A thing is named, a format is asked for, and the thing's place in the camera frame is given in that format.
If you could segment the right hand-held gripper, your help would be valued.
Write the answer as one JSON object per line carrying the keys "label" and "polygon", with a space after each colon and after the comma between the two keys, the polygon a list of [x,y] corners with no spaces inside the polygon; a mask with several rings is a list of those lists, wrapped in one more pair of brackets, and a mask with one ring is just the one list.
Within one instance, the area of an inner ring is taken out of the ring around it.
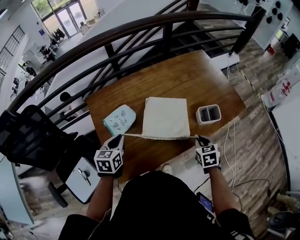
{"label": "right hand-held gripper", "polygon": [[218,145],[213,144],[210,138],[202,135],[195,135],[196,160],[204,170],[220,166],[220,152]]}

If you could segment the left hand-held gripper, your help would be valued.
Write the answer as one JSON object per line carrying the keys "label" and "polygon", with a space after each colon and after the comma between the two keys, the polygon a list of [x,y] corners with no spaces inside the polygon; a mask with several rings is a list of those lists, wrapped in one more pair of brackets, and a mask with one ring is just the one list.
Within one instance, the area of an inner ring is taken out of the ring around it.
{"label": "left hand-held gripper", "polygon": [[123,173],[124,135],[115,135],[103,143],[105,150],[97,150],[94,162],[99,177],[119,178]]}

